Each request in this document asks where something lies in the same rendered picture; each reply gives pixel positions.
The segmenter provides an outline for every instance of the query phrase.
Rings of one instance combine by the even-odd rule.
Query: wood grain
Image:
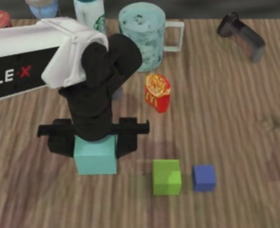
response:
[[[245,20],[267,44],[257,64],[217,36],[219,20],[184,22],[183,51],[165,53],[155,70],[171,83],[169,110],[145,103],[138,73],[113,103],[114,119],[151,123],[118,175],[78,176],[73,160],[36,138],[39,124],[69,117],[57,91],[0,101],[0,228],[280,228],[280,20]],[[108,21],[110,33],[117,27]],[[156,158],[180,159],[179,196],[152,197]],[[192,191],[194,164],[215,166],[214,192]]]

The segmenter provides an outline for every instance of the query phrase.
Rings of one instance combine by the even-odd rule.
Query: purple cube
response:
[[[213,191],[216,186],[216,175],[213,165],[194,165],[194,191]]]

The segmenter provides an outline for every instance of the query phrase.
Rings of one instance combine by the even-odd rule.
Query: red x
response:
[[[31,68],[31,65],[28,65],[27,67],[21,67],[22,74],[20,75],[20,78],[24,78],[24,76],[29,77],[29,70]]]

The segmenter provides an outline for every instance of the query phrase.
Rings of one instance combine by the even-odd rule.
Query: green print on bottle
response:
[[[97,21],[93,25],[93,28],[101,33],[106,32],[106,20],[104,14],[97,19]]]

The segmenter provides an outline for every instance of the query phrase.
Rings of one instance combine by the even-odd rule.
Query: white bottle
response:
[[[106,34],[103,0],[74,0],[78,22]]]

